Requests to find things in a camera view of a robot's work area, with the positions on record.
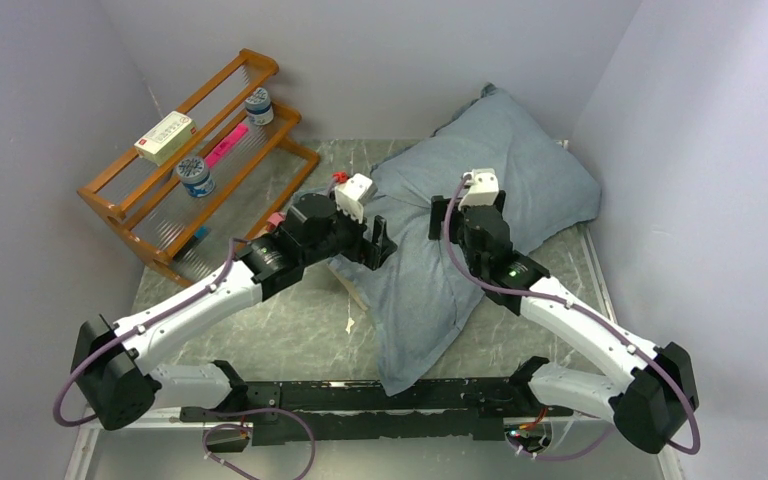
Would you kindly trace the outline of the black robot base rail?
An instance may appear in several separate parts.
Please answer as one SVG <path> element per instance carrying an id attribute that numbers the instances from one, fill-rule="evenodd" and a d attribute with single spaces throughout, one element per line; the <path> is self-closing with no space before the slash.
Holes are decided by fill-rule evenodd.
<path id="1" fill-rule="evenodd" d="M 315 439 L 366 440 L 466 436 L 498 441 L 514 427 L 569 409 L 545 407 L 523 385 L 505 377 L 420 380 L 394 396 L 377 381 L 251 382 L 227 406 L 184 407 L 183 423 L 245 423 L 255 446 Z"/>

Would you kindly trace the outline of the far blue white jar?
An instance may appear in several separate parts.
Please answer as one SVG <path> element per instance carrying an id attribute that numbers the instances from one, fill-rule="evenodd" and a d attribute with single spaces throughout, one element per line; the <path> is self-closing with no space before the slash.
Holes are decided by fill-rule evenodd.
<path id="1" fill-rule="evenodd" d="M 274 120 L 272 99 L 264 87 L 258 87 L 244 100 L 244 108 L 253 125 L 265 126 Z"/>

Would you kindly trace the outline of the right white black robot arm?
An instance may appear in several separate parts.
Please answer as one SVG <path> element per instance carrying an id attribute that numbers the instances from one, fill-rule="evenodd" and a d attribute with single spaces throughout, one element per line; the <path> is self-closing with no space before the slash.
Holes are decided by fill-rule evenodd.
<path id="1" fill-rule="evenodd" d="M 456 269 L 494 303 L 549 330 L 598 368 L 592 374 L 533 357 L 511 376 L 509 398 L 521 414 L 563 407 L 607 422 L 641 451 L 701 448 L 692 360 L 675 342 L 659 346 L 614 324 L 572 294 L 546 268 L 512 246 L 504 196 L 458 207 L 431 200 L 428 236 Z"/>

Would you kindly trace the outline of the wooden tiered shelf rack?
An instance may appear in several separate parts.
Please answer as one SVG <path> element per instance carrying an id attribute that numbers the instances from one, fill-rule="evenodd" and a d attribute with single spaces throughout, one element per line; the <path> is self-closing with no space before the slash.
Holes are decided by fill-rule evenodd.
<path id="1" fill-rule="evenodd" d="M 273 101 L 274 120 L 253 125 L 244 100 L 279 71 L 277 62 L 249 49 L 199 87 L 174 111 L 191 117 L 197 132 L 162 166 L 138 156 L 134 145 L 78 196 L 146 267 L 189 286 L 218 264 L 205 239 L 228 235 L 251 238 L 283 207 L 320 162 L 314 150 L 295 141 L 301 114 Z M 237 124 L 249 131 L 212 169 L 214 191 L 188 195 L 175 174 L 189 156 L 205 159 Z"/>

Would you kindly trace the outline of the blue grey pillow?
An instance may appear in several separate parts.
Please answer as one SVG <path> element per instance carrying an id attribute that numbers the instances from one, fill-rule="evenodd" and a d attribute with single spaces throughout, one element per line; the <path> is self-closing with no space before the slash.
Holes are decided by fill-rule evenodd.
<path id="1" fill-rule="evenodd" d="M 428 236 L 432 199 L 449 197 L 463 174 L 481 168 L 494 170 L 506 194 L 503 217 L 521 253 L 598 215 L 598 182 L 507 91 L 490 84 L 430 137 L 375 165 L 377 191 L 366 211 L 386 220 L 396 252 L 377 270 L 340 256 L 328 267 L 371 312 L 388 395 L 432 368 L 483 298 L 463 275 L 455 240 Z"/>

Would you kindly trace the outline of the blue white jar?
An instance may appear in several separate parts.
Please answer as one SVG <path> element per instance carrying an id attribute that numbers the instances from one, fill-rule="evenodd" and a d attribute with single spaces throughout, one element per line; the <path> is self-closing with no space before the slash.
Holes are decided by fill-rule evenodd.
<path id="1" fill-rule="evenodd" d="M 244 108 L 253 125 L 265 126 L 274 120 L 272 99 L 264 87 L 258 87 L 244 100 Z"/>
<path id="2" fill-rule="evenodd" d="M 183 158 L 177 163 L 175 174 L 188 195 L 193 198 L 204 198 L 215 189 L 210 168 L 203 157 Z"/>

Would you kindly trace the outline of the patchwork green beige pillowcase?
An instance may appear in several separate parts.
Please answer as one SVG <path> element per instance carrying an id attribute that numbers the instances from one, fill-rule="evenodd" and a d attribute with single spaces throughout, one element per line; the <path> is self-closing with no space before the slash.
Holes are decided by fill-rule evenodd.
<path id="1" fill-rule="evenodd" d="M 358 307 L 363 312 L 367 312 L 368 311 L 368 305 L 362 299 L 360 293 L 355 288 L 354 284 L 349 279 L 347 279 L 345 276 L 340 274 L 334 267 L 329 266 L 328 269 L 335 276 L 335 278 L 338 280 L 338 282 L 345 288 L 345 290 L 348 293 L 349 297 L 358 305 Z"/>

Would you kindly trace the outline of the white cardboard box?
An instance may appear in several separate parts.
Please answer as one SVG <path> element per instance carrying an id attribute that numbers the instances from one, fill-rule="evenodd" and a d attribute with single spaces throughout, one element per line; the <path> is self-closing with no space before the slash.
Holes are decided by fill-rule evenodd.
<path id="1" fill-rule="evenodd" d="M 171 111 L 135 143 L 138 156 L 162 166 L 197 132 L 195 121 L 186 114 Z"/>

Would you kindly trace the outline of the pink capped bottle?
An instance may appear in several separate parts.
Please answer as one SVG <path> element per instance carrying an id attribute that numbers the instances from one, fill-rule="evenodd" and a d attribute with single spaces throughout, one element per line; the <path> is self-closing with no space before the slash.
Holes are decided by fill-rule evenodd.
<path id="1" fill-rule="evenodd" d="M 261 234 L 266 235 L 275 232 L 281 224 L 285 221 L 286 214 L 284 212 L 272 213 L 264 225 Z"/>

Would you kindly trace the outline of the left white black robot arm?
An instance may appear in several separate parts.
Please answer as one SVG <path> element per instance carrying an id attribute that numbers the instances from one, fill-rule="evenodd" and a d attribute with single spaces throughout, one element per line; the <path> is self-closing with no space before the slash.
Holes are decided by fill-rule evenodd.
<path id="1" fill-rule="evenodd" d="M 138 314 L 85 322 L 69 381 L 107 430 L 174 407 L 235 419 L 247 404 L 248 386 L 228 362 L 185 366 L 163 359 L 207 328 L 300 282 L 311 265 L 342 256 L 376 270 L 396 250 L 383 217 L 356 220 L 333 196 L 305 194 L 272 231 L 242 248 L 231 246 L 225 263 L 201 281 Z"/>

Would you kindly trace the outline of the near blue white jar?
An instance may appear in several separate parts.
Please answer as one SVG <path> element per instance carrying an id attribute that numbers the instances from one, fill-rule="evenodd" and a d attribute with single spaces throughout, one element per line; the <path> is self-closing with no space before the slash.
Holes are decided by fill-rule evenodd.
<path id="1" fill-rule="evenodd" d="M 188 195 L 193 198 L 204 198 L 215 189 L 210 168 L 203 157 L 183 158 L 177 163 L 175 174 Z"/>

